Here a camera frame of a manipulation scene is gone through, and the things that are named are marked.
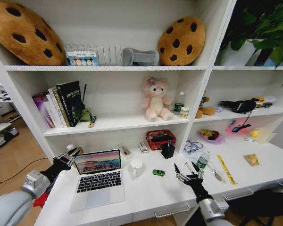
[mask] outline black plush toy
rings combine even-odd
[[[253,100],[239,100],[233,101],[221,101],[219,105],[224,107],[230,107],[233,112],[246,113],[251,112],[256,107],[256,102]]]

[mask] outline toy car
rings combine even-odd
[[[163,170],[154,169],[153,174],[156,175],[156,176],[163,177],[165,175],[165,172]]]
[[[261,108],[270,107],[276,101],[276,98],[274,96],[253,97],[252,100],[256,102],[256,108]]]

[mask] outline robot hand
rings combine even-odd
[[[26,175],[22,191],[14,191],[0,196],[0,226],[15,226],[32,208],[33,200],[39,198],[63,170],[69,170],[81,148],[64,152],[53,159],[47,170],[33,170]]]
[[[183,175],[180,173],[178,167],[176,164],[175,166],[175,172],[176,172],[176,178],[180,181],[184,182],[186,185],[190,186],[193,189],[193,192],[196,195],[196,202],[198,203],[201,214],[207,223],[207,225],[231,225],[229,224],[214,224],[213,222],[216,219],[224,218],[225,217],[225,211],[228,209],[229,205],[226,203],[225,200],[214,200],[213,197],[207,192],[207,190],[204,189],[202,186],[203,182],[203,171],[200,171],[198,168],[198,174],[195,174],[192,172],[192,175]]]

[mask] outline laptop keyboard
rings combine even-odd
[[[119,185],[121,185],[121,174],[119,171],[87,176],[81,178],[77,193]]]

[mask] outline red basket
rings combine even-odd
[[[155,137],[162,136],[164,134],[167,134],[167,135],[173,137],[173,139],[171,141],[172,141],[173,145],[175,144],[176,137],[173,135],[173,133],[171,133],[171,131],[169,131],[167,129],[149,131],[146,134],[146,139],[147,139],[147,142],[148,142],[148,144],[149,144],[149,146],[152,150],[160,150],[162,145],[168,143],[168,141],[153,142],[153,141],[151,141],[150,137],[155,138]]]

